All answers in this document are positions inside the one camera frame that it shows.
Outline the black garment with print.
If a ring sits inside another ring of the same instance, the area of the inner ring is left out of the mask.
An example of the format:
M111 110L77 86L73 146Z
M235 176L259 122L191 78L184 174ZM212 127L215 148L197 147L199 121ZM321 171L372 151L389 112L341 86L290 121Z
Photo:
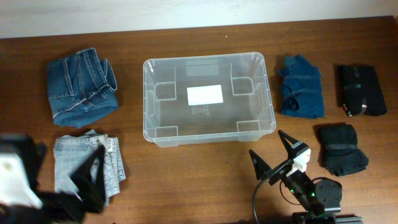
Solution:
M349 117L387 113L376 70L370 65L339 65L343 108Z

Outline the dark blue jeans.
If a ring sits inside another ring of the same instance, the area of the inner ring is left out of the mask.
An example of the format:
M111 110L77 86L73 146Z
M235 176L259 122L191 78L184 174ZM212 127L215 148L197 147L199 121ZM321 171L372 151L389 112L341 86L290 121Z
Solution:
M82 128L119 108L116 77L94 48L47 64L47 96L53 123Z

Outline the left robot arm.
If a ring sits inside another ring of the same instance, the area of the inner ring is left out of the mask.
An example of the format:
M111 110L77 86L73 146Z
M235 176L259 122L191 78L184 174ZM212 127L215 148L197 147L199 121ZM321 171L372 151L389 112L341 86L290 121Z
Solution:
M105 204L103 145L70 175L75 194L38 190L47 147L26 134L1 135L1 223L82 223Z

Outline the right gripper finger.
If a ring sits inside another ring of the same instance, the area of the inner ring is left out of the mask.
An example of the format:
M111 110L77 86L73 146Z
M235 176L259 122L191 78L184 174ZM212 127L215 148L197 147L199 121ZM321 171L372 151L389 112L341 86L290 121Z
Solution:
M271 167L252 149L249 150L249 155L254 166L257 180L264 180L268 178L269 172L272 170Z
M289 136L282 130L278 130L278 135L287 151L289 159L296 158L308 149L307 144Z

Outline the teal shirt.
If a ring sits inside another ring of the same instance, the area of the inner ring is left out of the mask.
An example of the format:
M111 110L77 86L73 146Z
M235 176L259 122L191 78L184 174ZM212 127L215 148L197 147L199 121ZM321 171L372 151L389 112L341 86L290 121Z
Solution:
M279 70L282 109L286 116L317 119L325 116L321 74L301 55L286 56L285 67Z

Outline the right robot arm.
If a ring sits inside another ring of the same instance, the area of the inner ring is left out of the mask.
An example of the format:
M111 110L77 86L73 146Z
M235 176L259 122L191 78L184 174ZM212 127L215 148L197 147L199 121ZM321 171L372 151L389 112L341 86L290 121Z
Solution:
M278 131L288 158L275 168L271 168L257 153L249 150L256 178L259 181L252 194L252 210L256 223L260 222L256 209L256 195L266 182L285 186L297 199L304 212L292 214L292 223L362 223L363 218L355 215L338 215L341 212L340 202L343 198L342 185L326 177L310 179L305 173L310 160L311 149L285 132Z

